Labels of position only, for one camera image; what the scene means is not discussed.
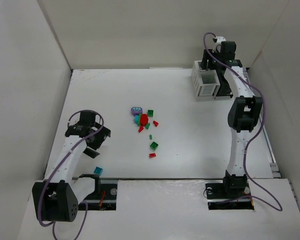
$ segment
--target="green block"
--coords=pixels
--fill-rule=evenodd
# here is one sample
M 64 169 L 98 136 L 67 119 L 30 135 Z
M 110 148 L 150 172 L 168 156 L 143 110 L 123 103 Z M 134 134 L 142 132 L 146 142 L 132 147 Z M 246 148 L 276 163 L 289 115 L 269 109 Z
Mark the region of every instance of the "green block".
M 140 126 L 140 118 L 141 118 L 141 113 L 139 114 L 139 119 L 138 119 L 138 122 L 137 122 L 138 126 Z
M 155 151 L 158 148 L 158 146 L 159 144 L 153 141 L 150 145 L 150 148 Z
M 154 116 L 154 111 L 153 110 L 148 110 L 147 115 L 148 115 L 148 117 L 153 117 Z

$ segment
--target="white table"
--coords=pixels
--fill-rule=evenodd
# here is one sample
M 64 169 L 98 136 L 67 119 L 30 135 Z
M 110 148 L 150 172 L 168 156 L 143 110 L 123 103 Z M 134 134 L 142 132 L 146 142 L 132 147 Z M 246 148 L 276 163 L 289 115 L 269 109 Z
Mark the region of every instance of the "white table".
M 83 155 L 75 176 L 103 168 L 103 178 L 223 178 L 230 158 L 227 123 L 233 99 L 196 101 L 191 69 L 74 70 L 47 165 L 49 171 L 62 149 L 70 115 L 83 109 L 99 112 L 111 130 L 91 159 Z M 138 133 L 131 107 L 154 110 L 149 130 Z M 149 159 L 149 146 L 159 144 Z M 262 133 L 250 146 L 247 169 L 255 178 L 272 178 L 271 154 Z
M 281 202 L 278 212 L 254 200 L 253 210 L 208 210 L 203 180 L 119 181 L 116 211 L 89 211 L 78 240 L 300 240 L 300 212 L 286 179 L 258 179 Z M 254 184 L 253 195 L 276 204 Z M 73 240 L 84 212 L 56 224 L 59 240 Z M 29 199 L 18 240 L 52 240 Z

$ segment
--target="purple cable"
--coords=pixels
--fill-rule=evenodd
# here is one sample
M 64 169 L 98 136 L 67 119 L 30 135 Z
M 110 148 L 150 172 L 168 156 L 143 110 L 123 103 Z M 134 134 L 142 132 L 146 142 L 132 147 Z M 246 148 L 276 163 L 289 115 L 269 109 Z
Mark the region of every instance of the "purple cable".
M 87 214 L 88 214 L 88 203 L 86 201 L 82 201 L 82 203 L 85 204 L 85 213 L 84 213 L 84 217 L 83 217 L 83 220 L 82 220 L 82 224 L 81 224 L 81 227 L 78 231 L 78 234 L 75 236 L 74 240 L 77 240 L 81 231 L 82 231 L 82 228 L 84 227 L 84 223 L 86 221 L 86 218 L 87 218 Z M 55 240 L 58 240 L 57 239 L 57 236 L 56 236 L 56 233 L 55 233 L 55 227 L 56 227 L 56 222 L 53 223 L 52 225 L 52 235 L 54 237 Z
M 263 115 L 262 115 L 262 120 L 261 120 L 261 124 L 260 124 L 260 128 L 259 130 L 257 131 L 257 133 L 247 142 L 246 146 L 245 146 L 245 149 L 244 149 L 244 155 L 243 155 L 243 169 L 244 169 L 244 172 L 247 176 L 247 178 L 253 182 L 255 185 L 257 185 L 259 188 L 261 188 L 262 190 L 264 190 L 266 193 L 268 193 L 275 201 L 276 203 L 279 205 L 279 208 L 273 206 L 272 204 L 268 203 L 267 201 L 261 199 L 260 197 L 257 197 L 257 196 L 251 196 L 251 195 L 247 195 L 247 196 L 241 196 L 241 197 L 238 197 L 238 198 L 235 198 L 235 199 L 230 199 L 230 200 L 225 200 L 225 201 L 220 201 L 218 203 L 220 204 L 225 204 L 225 203 L 231 203 L 233 201 L 236 201 L 236 200 L 239 200 L 239 199 L 246 199 L 246 198 L 255 198 L 255 199 L 258 199 L 262 202 L 264 202 L 265 204 L 269 205 L 270 207 L 274 208 L 275 210 L 279 211 L 279 212 L 282 212 L 283 211 L 283 208 L 280 204 L 280 202 L 278 201 L 278 199 L 271 193 L 269 192 L 267 189 L 265 189 L 263 186 L 261 186 L 259 183 L 257 183 L 255 180 L 253 180 L 250 175 L 248 174 L 248 171 L 247 171 L 247 150 L 248 150 L 248 147 L 250 145 L 250 143 L 256 139 L 256 137 L 261 133 L 264 125 L 265 125 L 265 120 L 266 120 L 266 99 L 265 99 L 265 96 L 263 95 L 263 93 L 258 89 L 256 88 L 255 86 L 251 85 L 250 83 L 248 83 L 247 81 L 245 81 L 240 75 L 239 73 L 237 73 L 235 70 L 233 70 L 231 67 L 229 67 L 228 65 L 224 64 L 223 62 L 219 61 L 218 59 L 216 59 L 212 53 L 208 50 L 208 47 L 207 47 L 207 44 L 206 44 L 206 36 L 207 35 L 213 35 L 214 37 L 216 37 L 216 35 L 213 33 L 213 32 L 206 32 L 203 36 L 203 45 L 204 45 L 204 48 L 206 50 L 206 52 L 210 55 L 210 57 L 215 60 L 218 64 L 220 64 L 221 66 L 229 69 L 234 75 L 236 75 L 244 84 L 248 85 L 250 88 L 256 90 L 261 98 L 262 98 L 262 101 L 263 101 Z
M 81 112 L 92 112 L 92 113 L 95 113 L 96 115 L 98 115 L 98 116 L 100 117 L 102 123 L 101 123 L 101 127 L 98 128 L 97 131 L 92 132 L 92 133 L 89 134 L 88 136 L 85 136 L 84 138 L 80 139 L 80 140 L 79 140 L 79 141 L 71 148 L 71 152 L 72 152 L 72 151 L 73 151 L 73 150 L 74 150 L 81 142 L 83 142 L 83 141 L 85 141 L 86 139 L 92 137 L 93 135 L 96 135 L 96 134 L 99 133 L 99 132 L 101 131 L 101 129 L 104 127 L 104 118 L 103 118 L 99 113 L 97 113 L 96 111 L 93 111 L 93 110 L 87 110 L 87 109 L 85 109 L 85 110 L 80 110 L 80 111 L 77 111 L 77 112 L 75 112 L 74 114 L 72 114 L 72 115 L 70 116 L 69 120 L 68 120 L 68 124 L 67 124 L 68 127 L 69 127 L 69 125 L 70 125 L 70 121 L 71 121 L 71 119 L 73 118 L 73 116 L 76 115 L 76 114 L 78 114 L 78 113 L 81 113 Z M 40 198 L 39 198 L 39 203 L 38 203 L 38 221 L 39 221 L 39 223 L 40 223 L 40 225 L 41 225 L 42 227 L 48 227 L 48 226 L 54 224 L 53 221 L 52 221 L 52 222 L 49 222 L 49 223 L 47 223 L 47 224 L 44 223 L 44 222 L 42 221 L 42 216 L 41 216 L 42 202 L 43 202 L 43 200 L 44 200 L 44 195 L 45 195 L 45 192 L 46 192 L 46 190 L 47 190 L 47 188 L 48 188 L 48 185 L 49 185 L 51 179 L 52 179 L 53 176 L 56 174 L 57 170 L 61 167 L 61 165 L 62 165 L 62 164 L 67 160 L 67 158 L 70 156 L 71 152 L 68 152 L 68 153 L 64 156 L 64 158 L 60 161 L 60 163 L 56 166 L 56 168 L 52 171 L 52 173 L 50 174 L 49 178 L 46 180 L 46 183 L 45 183 L 45 185 L 44 185 L 44 187 L 43 187 L 43 189 L 42 189 L 42 192 L 41 192 L 41 195 L 40 195 Z M 87 215 L 87 212 L 88 212 L 88 207 L 87 207 L 87 205 L 88 205 L 88 204 L 86 203 L 85 217 L 84 217 L 84 219 L 83 219 L 83 222 L 82 222 L 80 231 L 79 231 L 79 233 L 78 233 L 78 235 L 76 236 L 75 239 L 78 238 L 78 236 L 79 236 L 79 234 L 80 234 L 80 232 L 81 232 L 81 230 L 82 230 L 82 228 L 83 228 L 83 226 L 84 226 L 84 223 L 85 223 L 85 220 L 86 220 L 86 215 Z

